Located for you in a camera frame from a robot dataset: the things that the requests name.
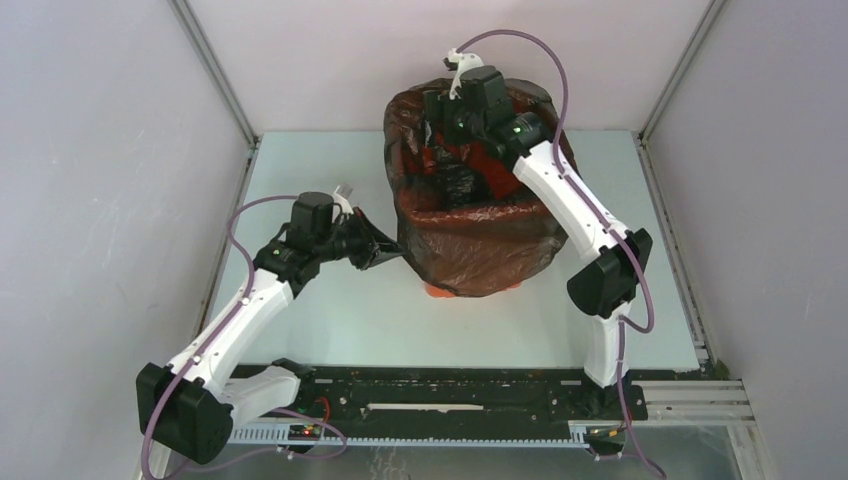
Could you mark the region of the orange plastic trash bin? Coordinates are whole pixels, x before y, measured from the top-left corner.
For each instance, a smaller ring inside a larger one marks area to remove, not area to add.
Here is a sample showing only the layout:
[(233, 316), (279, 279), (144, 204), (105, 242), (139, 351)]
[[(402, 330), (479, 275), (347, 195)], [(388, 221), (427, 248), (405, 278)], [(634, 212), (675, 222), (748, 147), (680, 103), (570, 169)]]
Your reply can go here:
[(519, 282), (519, 283), (512, 284), (512, 285), (510, 285), (506, 288), (496, 290), (496, 291), (492, 291), (492, 292), (488, 292), (488, 293), (484, 293), (484, 294), (461, 294), (461, 293), (456, 293), (455, 291), (452, 291), (452, 290), (449, 290), (449, 289), (440, 288), (438, 286), (435, 286), (435, 285), (432, 285), (432, 284), (429, 284), (429, 283), (423, 284), (424, 291), (426, 292), (426, 294), (428, 296), (430, 296), (432, 298), (440, 298), (440, 299), (485, 298), (485, 297), (492, 296), (492, 295), (495, 295), (495, 294), (498, 294), (498, 293), (514, 290), (514, 289), (520, 288), (521, 286), (522, 286), (522, 282)]

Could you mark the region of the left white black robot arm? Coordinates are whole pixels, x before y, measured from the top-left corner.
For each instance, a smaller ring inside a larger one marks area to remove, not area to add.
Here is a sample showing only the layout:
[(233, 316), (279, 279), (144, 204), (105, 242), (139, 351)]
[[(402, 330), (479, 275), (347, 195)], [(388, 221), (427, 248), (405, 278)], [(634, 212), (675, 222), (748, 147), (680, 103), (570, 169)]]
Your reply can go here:
[(339, 192), (289, 196), (291, 214), (255, 254), (232, 232), (232, 246), (247, 262), (245, 280), (224, 309), (163, 366), (149, 363), (136, 378), (141, 458), (159, 443), (204, 465), (215, 459), (234, 430), (278, 408), (304, 416), (315, 388), (281, 365), (233, 379), (232, 373), (267, 324), (289, 307), (325, 263), (347, 260), (360, 270), (404, 255)]

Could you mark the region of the black plastic trash bag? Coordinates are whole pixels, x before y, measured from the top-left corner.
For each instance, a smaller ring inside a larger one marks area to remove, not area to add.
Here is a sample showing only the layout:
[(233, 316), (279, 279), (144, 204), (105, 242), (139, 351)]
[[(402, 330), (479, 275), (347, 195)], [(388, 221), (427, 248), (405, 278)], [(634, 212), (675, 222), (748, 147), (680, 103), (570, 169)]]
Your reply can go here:
[(423, 93), (449, 87), (436, 78), (388, 102), (384, 167), (406, 262), (425, 283), (484, 294), (542, 272), (568, 235), (484, 146), (425, 146)]

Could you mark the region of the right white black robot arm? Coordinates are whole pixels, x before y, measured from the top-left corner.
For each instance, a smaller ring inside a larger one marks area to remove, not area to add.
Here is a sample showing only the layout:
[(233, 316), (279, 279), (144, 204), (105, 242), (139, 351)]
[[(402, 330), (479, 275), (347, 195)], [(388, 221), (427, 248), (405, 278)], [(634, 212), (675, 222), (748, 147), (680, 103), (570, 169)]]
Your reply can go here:
[(594, 383), (581, 392), (585, 411), (606, 418), (622, 403), (624, 327), (653, 247), (645, 229), (630, 230), (559, 159), (559, 145), (542, 118), (519, 112), (506, 80), (493, 66), (460, 70), (446, 92), (423, 95), (424, 123), (451, 146), (478, 143), (528, 187), (573, 242), (582, 262), (566, 288), (589, 317), (584, 372)]

